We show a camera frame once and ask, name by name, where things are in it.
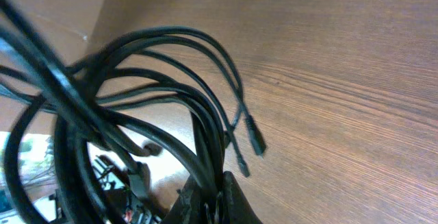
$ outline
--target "wooden surface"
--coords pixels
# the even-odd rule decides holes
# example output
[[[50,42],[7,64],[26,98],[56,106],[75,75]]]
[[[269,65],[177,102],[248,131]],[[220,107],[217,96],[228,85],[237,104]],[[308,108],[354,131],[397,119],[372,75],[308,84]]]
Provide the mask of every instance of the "wooden surface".
[[[217,38],[269,146],[256,158],[240,125],[252,175],[240,175],[231,148],[225,165],[264,223],[438,223],[437,1],[105,0],[89,50],[157,25]],[[182,47],[162,49],[199,73],[232,115],[235,101],[211,62]],[[187,80],[151,60],[127,64]],[[131,114],[190,140],[182,108]],[[158,188],[182,185],[181,175]],[[176,194],[159,197],[171,204]]]

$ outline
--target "cable plug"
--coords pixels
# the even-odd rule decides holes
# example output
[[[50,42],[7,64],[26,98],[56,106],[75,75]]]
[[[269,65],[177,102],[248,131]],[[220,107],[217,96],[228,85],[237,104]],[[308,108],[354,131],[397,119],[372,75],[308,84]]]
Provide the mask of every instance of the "cable plug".
[[[249,177],[249,168],[242,156],[237,157],[237,163],[239,164],[240,172],[242,172],[245,177]]]
[[[245,119],[246,127],[248,128],[248,135],[251,144],[253,145],[253,149],[256,155],[263,156],[263,153],[266,150],[266,143],[261,135],[259,128],[254,122],[253,117],[250,115]]]

